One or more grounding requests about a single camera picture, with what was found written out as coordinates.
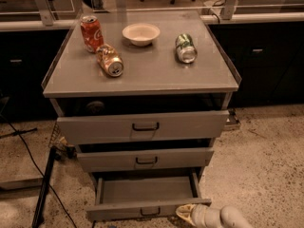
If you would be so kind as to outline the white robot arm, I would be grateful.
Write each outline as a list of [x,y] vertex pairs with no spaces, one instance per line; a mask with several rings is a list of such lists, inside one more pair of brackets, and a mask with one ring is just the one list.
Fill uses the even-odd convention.
[[185,204],[176,209],[176,214],[195,228],[254,228],[233,206],[216,209],[203,204]]

